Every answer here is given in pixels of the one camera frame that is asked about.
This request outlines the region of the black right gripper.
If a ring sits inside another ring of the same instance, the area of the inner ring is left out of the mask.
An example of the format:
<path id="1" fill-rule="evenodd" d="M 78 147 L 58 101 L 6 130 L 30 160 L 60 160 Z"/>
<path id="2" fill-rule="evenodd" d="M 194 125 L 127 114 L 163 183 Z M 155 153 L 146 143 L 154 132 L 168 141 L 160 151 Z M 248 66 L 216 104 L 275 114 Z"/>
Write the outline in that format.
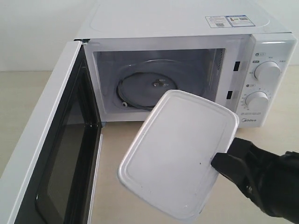
<path id="1" fill-rule="evenodd" d="M 246 187 L 245 196 L 265 214 L 299 222 L 299 153 L 276 155 L 251 141 L 234 138 L 228 153 L 216 153 L 211 166 L 236 186 Z"/>

